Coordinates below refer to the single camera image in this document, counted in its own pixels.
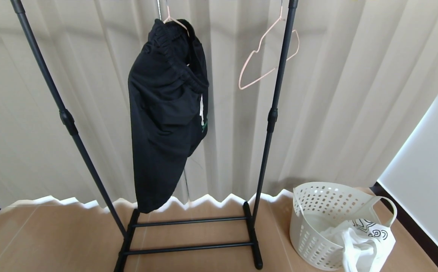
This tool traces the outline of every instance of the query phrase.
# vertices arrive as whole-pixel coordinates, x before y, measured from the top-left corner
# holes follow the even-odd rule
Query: black metal garment rack
[[[258,214],[259,201],[262,190],[262,183],[264,181],[264,172],[266,171],[266,163],[268,161],[269,147],[271,146],[271,139],[273,136],[273,131],[275,128],[276,120],[278,119],[278,101],[279,101],[279,92],[281,91],[281,83],[283,82],[283,75],[286,66],[286,58],[288,55],[288,47],[290,45],[291,40],[291,31],[293,30],[293,21],[295,20],[295,12],[298,6],[298,0],[290,0],[288,5],[288,17],[286,20],[286,29],[283,37],[283,45],[281,48],[281,56],[279,59],[278,66],[278,76],[276,77],[276,85],[273,96],[273,103],[271,106],[271,110],[269,110],[268,115],[268,126],[266,133],[266,142],[264,144],[264,152],[262,154],[262,162],[261,162],[261,170],[259,173],[259,181],[258,181],[258,189],[256,192],[256,199],[254,202],[254,210],[251,214],[251,210],[249,204],[244,202],[243,210],[244,216],[238,217],[223,217],[223,218],[210,218],[210,219],[200,219],[200,220],[184,220],[184,221],[169,221],[169,222],[154,222],[154,223],[138,223],[139,211],[137,209],[133,210],[131,215],[130,222],[128,224],[127,229],[125,229],[122,224],[119,216],[117,215],[117,211],[113,207],[112,201],[108,196],[108,193],[103,186],[100,177],[91,162],[91,158],[86,151],[86,148],[81,141],[81,138],[78,134],[78,130],[74,125],[74,119],[71,113],[66,109],[63,100],[58,93],[58,90],[53,82],[51,74],[48,71],[48,67],[46,67],[45,60],[41,51],[39,49],[38,43],[36,42],[36,38],[34,38],[33,31],[31,26],[29,25],[28,19],[26,17],[26,13],[24,11],[23,4],[21,0],[11,0],[12,7],[14,8],[17,17],[19,18],[19,22],[24,30],[24,34],[28,40],[29,46],[31,47],[31,51],[33,52],[34,57],[36,58],[36,62],[38,62],[38,66],[45,78],[46,84],[53,96],[56,105],[60,112],[60,118],[63,124],[68,129],[69,134],[73,138],[73,141],[78,147],[78,150],[85,161],[86,167],[90,171],[95,184],[97,185],[100,193],[105,200],[108,208],[110,209],[110,213],[112,214],[113,219],[117,222],[117,225],[120,229],[120,232],[123,235],[123,244],[120,252],[118,254],[117,264],[115,265],[115,272],[122,272],[125,266],[125,262],[127,261],[127,256],[129,255],[141,255],[141,254],[150,254],[150,253],[162,253],[162,252],[174,252],[174,251],[187,251],[187,250],[199,250],[199,249],[212,249],[212,248],[224,248],[224,247],[236,247],[236,246],[251,246],[254,265],[257,269],[262,268],[262,258],[259,250],[259,243],[256,237],[256,232],[254,230],[254,223],[256,222],[256,217]],[[192,223],[205,223],[205,222],[218,222],[218,221],[232,221],[232,220],[245,220],[246,227],[248,228],[248,233],[250,240],[245,242],[238,243],[221,243],[221,244],[209,244],[203,246],[181,246],[181,247],[172,247],[172,248],[158,248],[158,249],[144,249],[144,250],[131,250],[130,245],[133,239],[134,231],[137,227],[153,227],[153,226],[163,226],[163,225],[173,225],[173,224],[192,224]]]

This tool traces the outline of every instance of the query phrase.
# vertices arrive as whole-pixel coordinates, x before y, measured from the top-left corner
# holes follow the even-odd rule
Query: curtain fold
[[[280,0],[169,0],[203,44],[209,131],[188,159],[181,201],[256,191],[276,72],[240,91],[249,53]],[[157,0],[23,0],[65,105],[112,200],[135,202],[127,77]],[[167,17],[165,1],[160,14]],[[283,3],[286,17],[287,1]],[[284,22],[243,84],[278,65]],[[305,181],[371,186],[438,93],[438,0],[302,0],[287,62],[264,193]],[[291,40],[290,54],[297,47]],[[52,195],[103,200],[62,125],[8,1],[0,1],[0,206]]]

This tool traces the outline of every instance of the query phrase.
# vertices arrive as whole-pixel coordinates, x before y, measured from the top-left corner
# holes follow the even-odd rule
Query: clothes hanger
[[[276,70],[276,69],[278,68],[278,67],[274,67],[274,68],[271,69],[269,72],[267,72],[266,74],[263,74],[261,77],[259,77],[259,78],[256,79],[255,81],[251,82],[250,84],[248,84],[248,85],[246,85],[246,86],[241,86],[241,80],[242,80],[242,78],[243,78],[243,73],[244,73],[244,70],[245,70],[246,66],[248,66],[249,60],[251,59],[252,55],[254,55],[255,53],[258,53],[258,52],[259,52],[259,50],[261,49],[261,43],[262,43],[262,40],[264,39],[264,37],[266,37],[266,35],[269,33],[269,31],[270,31],[271,29],[273,29],[273,27],[274,27],[279,21],[286,21],[286,19],[283,18],[283,0],[281,0],[281,10],[279,11],[279,18],[278,18],[278,20],[276,20],[276,22],[274,22],[274,24],[272,24],[272,26],[270,26],[269,29],[263,34],[263,36],[262,36],[261,39],[259,40],[259,46],[258,46],[258,49],[257,49],[257,50],[253,50],[253,51],[250,53],[248,59],[246,60],[246,62],[245,62],[244,65],[243,65],[243,69],[241,70],[241,74],[239,74],[239,83],[238,83],[238,86],[239,86],[239,89],[240,89],[240,90],[244,90],[245,88],[248,88],[249,86],[253,85],[254,83],[256,83],[256,82],[258,82],[258,81],[260,81],[260,80],[263,79],[265,76],[267,76],[268,74],[270,74],[271,72],[273,72],[274,70]],[[294,30],[292,31],[292,33],[295,33],[295,34],[296,34],[296,38],[298,39],[298,48],[296,49],[296,52],[295,52],[294,54],[292,54],[290,57],[288,57],[288,58],[286,59],[286,61],[288,61],[289,59],[291,59],[292,57],[294,57],[296,54],[298,54],[298,51],[300,50],[300,36],[298,35],[298,31],[296,31],[296,29],[294,29]]]
[[[179,21],[175,20],[174,18],[170,17],[169,2],[168,2],[167,0],[165,0],[165,4],[167,5],[167,14],[168,14],[168,17],[163,21],[163,23],[165,24],[165,23],[170,22],[170,21],[174,21],[174,22],[176,22],[179,26],[182,26],[182,27],[187,31],[187,36],[190,37],[190,35],[188,34],[188,29],[187,29],[187,27],[184,26],[184,24],[182,24],[181,22],[179,22]]]

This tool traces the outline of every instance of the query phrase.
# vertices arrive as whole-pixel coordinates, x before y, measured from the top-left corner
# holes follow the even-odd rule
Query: beige curtain
[[[110,197],[136,201],[127,76],[157,1],[23,3]],[[195,27],[211,83],[209,133],[188,159],[181,201],[254,194],[276,73],[244,91],[238,75],[280,4],[169,0],[172,17]],[[438,93],[438,0],[301,0],[295,29],[300,51],[287,64],[264,193],[313,179],[370,186]],[[277,65],[283,31],[279,23],[266,38],[245,83]],[[0,0],[0,205],[47,195],[102,202],[10,2]]]

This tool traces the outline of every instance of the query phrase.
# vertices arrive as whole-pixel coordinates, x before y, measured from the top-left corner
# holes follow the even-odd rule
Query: white plastic basket
[[[373,205],[381,196],[371,196],[357,189],[329,182],[309,182],[293,189],[290,239],[296,252],[310,265],[321,270],[343,267],[343,247],[321,236],[328,227],[345,220],[366,219],[381,224]],[[385,224],[390,226],[396,217]]]

